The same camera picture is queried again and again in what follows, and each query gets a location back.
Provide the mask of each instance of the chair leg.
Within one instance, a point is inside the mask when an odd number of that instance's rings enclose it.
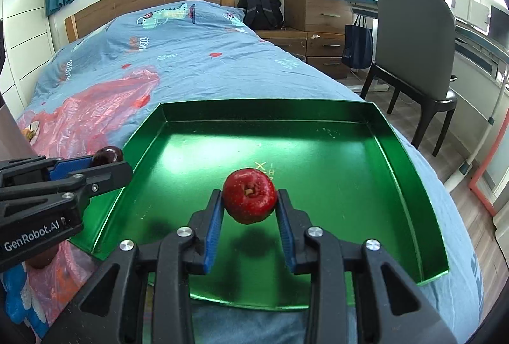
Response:
[[[369,91],[371,83],[374,78],[375,78],[375,69],[373,68],[373,66],[371,66],[371,68],[367,74],[366,80],[364,81],[364,86],[362,86],[362,91],[360,92],[360,98],[362,98],[362,99],[366,98],[367,92]]]
[[[454,110],[449,110],[445,115],[445,121],[442,126],[442,130],[440,131],[440,136],[438,137],[437,144],[435,145],[435,149],[433,150],[433,156],[437,156],[438,151],[442,147],[442,143],[444,142],[445,135],[447,134],[447,130],[449,129],[450,121],[452,120],[452,115],[454,114]]]
[[[428,128],[429,123],[435,114],[436,111],[432,105],[421,106],[421,118],[419,119],[417,130],[415,131],[414,137],[412,139],[412,146],[414,146],[416,149],[419,148],[419,145],[422,142],[422,138],[424,137],[424,133],[426,133],[426,129]]]
[[[394,105],[396,104],[396,100],[398,100],[398,96],[400,95],[400,91],[397,89],[394,89],[393,98],[390,99],[390,105],[387,109],[387,114],[391,114],[394,109]]]

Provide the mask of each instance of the white and blue glove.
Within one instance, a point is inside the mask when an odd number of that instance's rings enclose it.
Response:
[[[49,329],[41,304],[29,285],[25,263],[19,264],[0,274],[0,280],[7,292],[5,312],[15,324],[27,320],[34,332],[43,338]]]

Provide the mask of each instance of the tote bag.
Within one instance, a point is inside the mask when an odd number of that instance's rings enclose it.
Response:
[[[351,69],[367,69],[373,57],[373,33],[366,17],[357,16],[353,25],[345,26],[345,49],[342,63]]]

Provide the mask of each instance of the metal bolt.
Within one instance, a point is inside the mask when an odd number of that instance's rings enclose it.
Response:
[[[311,226],[307,229],[307,234],[310,237],[320,237],[323,235],[323,229],[319,226]]]
[[[134,248],[134,242],[130,239],[126,239],[120,243],[119,248],[123,251],[130,251]]]
[[[192,235],[192,229],[189,226],[182,226],[177,229],[177,235],[179,237],[189,237]]]
[[[380,242],[376,239],[368,239],[366,241],[366,248],[370,251],[378,251],[380,249]]]

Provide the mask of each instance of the green tray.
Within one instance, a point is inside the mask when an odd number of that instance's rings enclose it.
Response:
[[[162,239],[204,209],[242,167],[287,189],[311,222],[340,239],[375,238],[419,284],[449,267],[428,196],[372,103],[244,99],[161,104],[124,147],[131,184],[94,198],[72,242],[104,259],[124,239]],[[353,303],[351,285],[349,300]],[[192,297],[258,309],[306,308],[309,276],[286,268],[275,214],[249,226],[225,214],[215,266]]]

